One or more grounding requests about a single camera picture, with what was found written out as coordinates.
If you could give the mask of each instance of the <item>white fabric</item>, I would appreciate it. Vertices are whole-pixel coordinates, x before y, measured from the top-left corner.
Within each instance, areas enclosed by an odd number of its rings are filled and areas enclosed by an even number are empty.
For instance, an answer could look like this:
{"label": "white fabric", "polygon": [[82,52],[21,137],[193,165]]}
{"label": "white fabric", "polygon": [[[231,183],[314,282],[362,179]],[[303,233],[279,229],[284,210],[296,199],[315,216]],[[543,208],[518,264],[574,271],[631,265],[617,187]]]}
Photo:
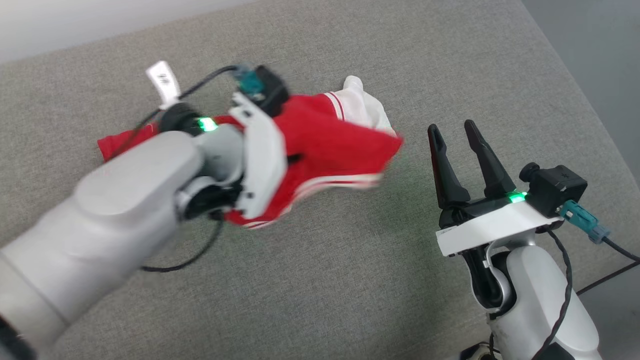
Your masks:
{"label": "white fabric", "polygon": [[331,100],[338,119],[396,134],[382,104],[364,91],[362,80],[357,76],[348,76],[342,90],[325,95]]}

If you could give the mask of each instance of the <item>cable connector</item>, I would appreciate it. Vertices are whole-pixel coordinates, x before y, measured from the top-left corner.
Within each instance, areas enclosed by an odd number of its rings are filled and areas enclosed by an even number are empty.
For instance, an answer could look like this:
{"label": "cable connector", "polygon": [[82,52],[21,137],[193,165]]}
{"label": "cable connector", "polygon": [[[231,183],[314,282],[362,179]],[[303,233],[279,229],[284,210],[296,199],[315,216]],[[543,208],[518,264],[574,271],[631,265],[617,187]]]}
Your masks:
{"label": "cable connector", "polygon": [[597,217],[573,200],[566,201],[560,208],[559,214],[566,221],[587,233],[589,239],[595,244],[601,244],[602,238],[611,234],[609,229],[598,224]]}

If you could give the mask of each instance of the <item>black knob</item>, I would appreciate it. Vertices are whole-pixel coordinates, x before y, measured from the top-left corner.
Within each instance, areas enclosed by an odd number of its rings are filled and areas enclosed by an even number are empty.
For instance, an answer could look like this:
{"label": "black knob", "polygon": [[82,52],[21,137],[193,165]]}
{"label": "black knob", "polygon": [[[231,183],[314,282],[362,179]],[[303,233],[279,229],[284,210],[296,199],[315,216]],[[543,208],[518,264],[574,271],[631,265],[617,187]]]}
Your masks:
{"label": "black knob", "polygon": [[522,168],[520,171],[520,175],[518,176],[520,180],[525,183],[530,183],[533,180],[533,175],[540,170],[540,166],[536,163],[528,163]]}

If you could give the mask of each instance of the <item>white mounting plate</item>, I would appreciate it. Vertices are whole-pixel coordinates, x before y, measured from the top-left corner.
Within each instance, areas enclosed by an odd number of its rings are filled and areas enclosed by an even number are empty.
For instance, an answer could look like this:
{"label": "white mounting plate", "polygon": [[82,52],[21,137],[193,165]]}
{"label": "white mounting plate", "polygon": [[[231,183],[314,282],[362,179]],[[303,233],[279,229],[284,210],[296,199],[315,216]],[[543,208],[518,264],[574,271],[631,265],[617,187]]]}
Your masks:
{"label": "white mounting plate", "polygon": [[449,256],[563,220],[561,217],[547,218],[528,202],[521,201],[508,204],[462,225],[437,231],[436,237],[442,255]]}
{"label": "white mounting plate", "polygon": [[234,92],[237,106],[229,115],[244,126],[245,168],[243,192],[236,209],[245,219],[254,219],[269,206],[287,172],[284,136],[273,119],[242,93]]}

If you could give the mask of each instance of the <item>green light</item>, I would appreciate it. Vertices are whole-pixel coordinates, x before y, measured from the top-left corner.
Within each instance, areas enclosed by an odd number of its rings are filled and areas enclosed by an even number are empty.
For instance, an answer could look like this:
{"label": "green light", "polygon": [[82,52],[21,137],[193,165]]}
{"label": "green light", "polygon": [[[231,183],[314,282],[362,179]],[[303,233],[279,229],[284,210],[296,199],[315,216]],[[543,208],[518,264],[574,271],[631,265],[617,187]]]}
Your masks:
{"label": "green light", "polygon": [[218,128],[218,125],[210,117],[201,117],[198,119],[198,126],[205,132],[214,131]]}
{"label": "green light", "polygon": [[511,200],[511,203],[514,202],[520,202],[520,201],[524,201],[525,200],[525,196],[527,195],[527,193],[523,192],[523,193],[509,193],[509,200]]}

